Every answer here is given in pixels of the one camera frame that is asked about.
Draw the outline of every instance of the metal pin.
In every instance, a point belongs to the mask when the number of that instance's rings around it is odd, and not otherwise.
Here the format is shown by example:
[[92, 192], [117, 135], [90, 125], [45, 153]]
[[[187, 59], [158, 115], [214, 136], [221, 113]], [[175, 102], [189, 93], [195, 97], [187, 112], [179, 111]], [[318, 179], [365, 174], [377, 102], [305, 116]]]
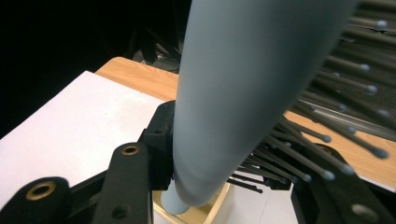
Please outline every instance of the metal pin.
[[257, 180], [257, 179], [253, 179], [244, 175], [237, 175], [237, 174], [232, 174], [231, 177], [233, 178], [237, 178], [237, 179], [241, 179], [241, 180], [246, 180], [252, 183], [256, 183], [256, 184], [261, 184], [261, 185], [265, 185], [265, 183], [263, 181]]
[[283, 138], [283, 139], [289, 140], [289, 141], [291, 141], [291, 142], [299, 142], [298, 139], [296, 139], [296, 138], [294, 138], [294, 137], [292, 137], [292, 136], [290, 136], [289, 134], [286, 134], [286, 133], [281, 133], [281, 132], [272, 130], [272, 131], [270, 132], [270, 134], [271, 134], [272, 136], [279, 137], [279, 138]]
[[345, 129], [340, 129], [337, 125], [335, 125], [333, 122], [330, 122], [328, 119], [322, 118], [320, 115], [312, 113], [309, 109], [307, 109], [305, 106], [302, 105], [296, 105], [300, 110], [306, 113], [306, 115], [310, 117], [314, 117], [316, 120], [320, 120], [320, 123], [325, 125], [326, 127], [332, 129], [333, 131], [340, 133], [343, 135], [345, 138], [348, 140], [360, 145], [361, 147], [364, 147], [368, 149], [372, 154], [374, 154], [376, 157], [380, 159], [385, 159], [388, 156], [388, 152], [382, 148], [372, 146], [371, 144], [361, 140], [359, 137], [351, 134]]
[[311, 182], [312, 177], [311, 175], [308, 175], [302, 171], [300, 171], [299, 169], [295, 168], [294, 166], [292, 166], [291, 164], [287, 163], [286, 161], [283, 161], [282, 159], [280, 159], [278, 156], [272, 154], [271, 152], [267, 151], [267, 150], [262, 150], [260, 148], [256, 148], [254, 150], [254, 153], [256, 153], [257, 155], [269, 160], [269, 161], [273, 161], [275, 163], [277, 163], [278, 165], [282, 166], [283, 168], [285, 168], [286, 170], [294, 173], [295, 175], [299, 176], [302, 180], [304, 180], [305, 182]]
[[333, 91], [332, 88], [327, 86], [325, 83], [319, 80], [314, 80], [312, 82], [311, 88], [317, 89], [317, 91], [323, 92], [323, 94], [340, 101], [341, 103], [348, 105], [349, 107], [353, 108], [355, 111], [359, 111], [360, 113], [366, 115], [367, 117], [373, 119], [380, 125], [390, 128], [392, 130], [396, 130], [396, 122], [392, 119], [388, 119], [384, 117], [382, 114], [378, 113], [377, 111], [373, 110], [367, 105], [363, 103], [357, 102], [352, 98], [344, 94], [340, 94], [336, 91]]
[[230, 184], [234, 184], [234, 185], [236, 185], [238, 187], [244, 188], [244, 189], [250, 189], [250, 190], [256, 191], [258, 193], [262, 193], [262, 189], [258, 189], [257, 186], [254, 186], [254, 185], [249, 185], [247, 183], [242, 183], [242, 182], [239, 182], [239, 181], [231, 179], [231, 178], [229, 178], [227, 180], [227, 182], [230, 183]]
[[393, 83], [391, 83], [391, 82], [389, 83], [389, 81], [385, 80], [384, 78], [376, 77], [376, 76], [373, 76], [367, 72], [362, 72], [360, 70], [354, 69], [353, 67], [343, 66], [339, 63], [334, 63], [329, 60], [326, 61], [325, 66], [327, 66], [330, 69], [340, 70], [340, 71], [345, 72], [349, 75], [364, 78], [364, 79], [372, 81], [374, 83], [380, 83], [380, 84], [384, 84], [384, 85], [391, 86], [391, 87], [394, 86]]
[[320, 174], [323, 178], [327, 179], [327, 180], [334, 180], [335, 176], [332, 172], [327, 171], [323, 168], [321, 168], [320, 166], [316, 165], [314, 162], [312, 162], [311, 160], [307, 159], [306, 157], [302, 156], [300, 153], [294, 151], [292, 148], [290, 147], [286, 147], [285, 145], [283, 145], [281, 142], [279, 142], [277, 139], [275, 139], [272, 136], [267, 136], [266, 140], [269, 143], [272, 143], [274, 145], [276, 145], [281, 151], [283, 151], [284, 153], [290, 155], [291, 157], [293, 157], [295, 160], [297, 160], [298, 162], [302, 163], [303, 165], [309, 167], [311, 170], [313, 170], [314, 172]]
[[394, 12], [387, 12], [387, 11], [377, 11], [372, 10], [370, 8], [357, 8], [355, 12], [355, 16], [361, 18], [369, 18], [373, 20], [389, 20], [389, 21], [396, 21], [396, 15]]
[[337, 68], [345, 68], [347, 70], [355, 70], [355, 71], [360, 71], [363, 73], [367, 73], [370, 71], [370, 65], [366, 63], [352, 63], [343, 59], [339, 59], [333, 56], [327, 57], [327, 60], [325, 62], [325, 66], [330, 65], [334, 66]]
[[251, 165], [251, 164], [242, 163], [242, 164], [241, 164], [241, 167], [242, 167], [242, 168], [245, 168], [245, 169], [247, 169], [247, 170], [249, 170], [250, 172], [253, 172], [254, 175], [262, 175], [262, 176], [264, 176], [264, 177], [277, 180], [277, 181], [279, 181], [279, 182], [281, 182], [281, 183], [283, 183], [283, 184], [286, 184], [286, 183], [287, 183], [287, 180], [286, 180], [284, 177], [279, 176], [279, 175], [275, 175], [275, 174], [271, 174], [271, 173], [266, 172], [266, 171], [264, 171], [264, 170], [258, 169], [258, 168], [254, 167], [254, 166]]
[[396, 11], [396, 3], [393, 1], [363, 0], [359, 4], [359, 8], [394, 13]]
[[322, 159], [328, 161], [330, 164], [334, 165], [337, 167], [339, 170], [341, 170], [344, 174], [346, 175], [353, 175], [355, 172], [353, 171], [352, 167], [350, 167], [348, 164], [345, 164], [339, 160], [337, 160], [334, 156], [330, 155], [329, 153], [325, 152], [322, 150], [320, 147], [317, 145], [313, 144], [311, 141], [306, 139], [304, 136], [300, 135], [296, 130], [294, 130], [292, 127], [288, 125], [286, 120], [281, 120], [279, 123], [279, 126], [284, 129], [285, 132], [292, 134], [294, 137], [298, 138], [300, 141], [304, 142], [306, 145], [306, 148], [320, 156]]
[[367, 29], [384, 30], [388, 27], [388, 22], [383, 20], [369, 20], [359, 17], [352, 17], [349, 19], [349, 24]]
[[358, 38], [389, 47], [396, 47], [396, 38], [379, 33], [368, 32], [367, 30], [363, 29], [348, 28], [345, 29], [343, 35], [346, 37]]
[[325, 104], [328, 107], [333, 107], [334, 109], [336, 109], [337, 111], [340, 111], [340, 112], [344, 112], [347, 110], [346, 105], [342, 105], [338, 102], [335, 102], [332, 99], [314, 94], [311, 91], [304, 91], [302, 96], [300, 97], [300, 99], [303, 101], [308, 101], [308, 102], [314, 103], [314, 104], [318, 104], [318, 103]]
[[387, 70], [396, 73], [396, 62], [392, 60], [388, 54], [378, 52], [375, 50], [361, 49], [354, 45], [343, 45], [336, 48], [333, 52], [335, 55], [342, 55], [352, 59], [362, 60], [379, 69]]
[[291, 121], [289, 121], [287, 119], [285, 119], [285, 121], [289, 125], [291, 125], [294, 129], [296, 129], [296, 130], [298, 130], [300, 132], [303, 132], [303, 133], [307, 133], [307, 134], [309, 134], [311, 136], [314, 136], [317, 139], [320, 139], [320, 140], [322, 140], [325, 143], [330, 143], [332, 141], [332, 138], [329, 135], [322, 134], [322, 133], [317, 133], [317, 132], [315, 132], [315, 131], [313, 131], [311, 129], [305, 128], [304, 126], [301, 126], [298, 123], [291, 122]]
[[262, 160], [260, 158], [252, 156], [252, 155], [248, 156], [247, 158], [252, 160], [252, 161], [257, 162], [260, 166], [265, 167], [265, 168], [267, 168], [267, 169], [269, 169], [269, 170], [271, 170], [271, 171], [273, 171], [273, 172], [275, 172], [275, 173], [277, 173], [279, 175], [282, 175], [282, 176], [286, 177], [287, 179], [291, 180], [292, 182], [294, 182], [294, 179], [293, 179], [292, 175], [290, 175], [290, 174], [286, 173], [285, 171], [275, 167], [274, 165], [272, 165], [272, 164], [270, 164], [270, 163], [268, 163], [268, 162], [266, 162], [266, 161], [264, 161], [264, 160]]
[[365, 85], [354, 80], [338, 77], [323, 71], [318, 72], [318, 77], [337, 82], [339, 84], [348, 85], [348, 87], [363, 90], [366, 94], [374, 95], [378, 92], [378, 88], [374, 85]]

